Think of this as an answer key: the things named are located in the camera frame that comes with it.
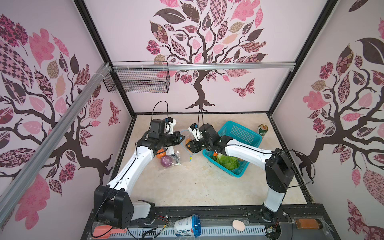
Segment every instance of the pink wall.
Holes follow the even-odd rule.
[[[237,62],[243,56],[255,54],[258,55],[248,60],[294,61],[325,2],[86,1],[113,61],[156,58],[168,62],[174,59],[174,63],[219,63],[222,60],[224,62],[226,58]],[[164,14],[156,14],[160,10],[165,11]],[[170,17],[174,15],[169,15],[168,12],[178,13],[181,17],[174,19]],[[211,22],[212,31],[209,28],[197,31],[199,22],[203,25]],[[250,29],[243,37],[243,29],[248,24]],[[186,26],[189,26],[189,32],[184,28]],[[252,38],[256,33],[260,33],[259,37]],[[152,106],[159,100],[167,100],[170,103],[169,110],[173,112],[198,112],[200,109],[210,112],[267,111],[288,70],[248,71],[241,74],[232,74],[225,70],[199,71],[199,78],[196,79],[193,79],[194,71],[172,72],[168,94],[128,93],[128,98],[136,112],[151,112]],[[216,80],[207,79],[208,74],[213,74]]]
[[[103,61],[71,0],[12,1],[0,14],[2,193]],[[119,94],[102,83],[2,226],[1,239],[79,238],[129,121]]]
[[[383,239],[384,2],[354,3],[340,2],[273,116],[289,148],[315,161],[307,187],[340,238]]]

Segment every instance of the beverage can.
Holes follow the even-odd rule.
[[[260,126],[257,128],[257,133],[261,137],[264,137],[267,132],[268,132],[268,126],[267,125],[260,124]]]

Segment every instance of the butterfly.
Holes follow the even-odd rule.
[[[112,125],[112,124],[117,124],[119,123],[119,113],[121,110],[119,110],[118,107],[115,107],[115,104],[110,100],[109,101],[109,105],[111,107],[111,110],[112,110],[112,116],[109,118],[109,121],[108,121],[108,126]]]
[[[249,81],[249,83],[246,85],[245,88],[234,88],[232,90],[234,90],[235,93],[238,93],[240,97],[242,97],[244,99],[244,96],[246,96],[247,93],[253,93],[255,94],[253,91],[255,90],[255,88],[253,87],[253,85],[255,85],[255,79],[252,79],[251,81]]]

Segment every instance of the black wire basket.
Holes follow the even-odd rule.
[[[127,65],[113,68],[104,78],[109,93],[168,93],[169,69],[166,61],[125,61],[112,63],[148,62],[153,65]]]

